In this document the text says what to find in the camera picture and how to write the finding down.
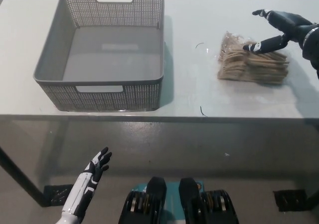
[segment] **floor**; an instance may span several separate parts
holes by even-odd
[[[319,133],[304,124],[0,122],[0,145],[28,177],[72,184],[104,146],[113,152],[84,224],[116,224],[126,195],[151,176],[192,176],[225,189],[241,224],[316,224],[319,211],[280,213],[273,191],[319,186]],[[54,224],[61,207],[40,208],[0,168],[0,220]]]

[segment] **stack of paper bags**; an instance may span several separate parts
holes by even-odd
[[[254,54],[242,49],[240,36],[226,33],[219,56],[221,63],[217,77],[222,80],[281,84],[288,74],[287,57],[279,52]]]

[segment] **robotic arm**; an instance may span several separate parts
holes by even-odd
[[[245,45],[244,50],[267,53],[285,48],[289,41],[298,42],[303,50],[303,57],[310,60],[319,77],[319,24],[312,23],[300,15],[284,11],[262,9],[254,11],[253,15],[264,17],[271,26],[284,34]]]
[[[103,171],[109,169],[106,165],[112,153],[108,147],[99,152],[76,180],[62,209],[62,217],[56,224],[80,224],[91,202]]]

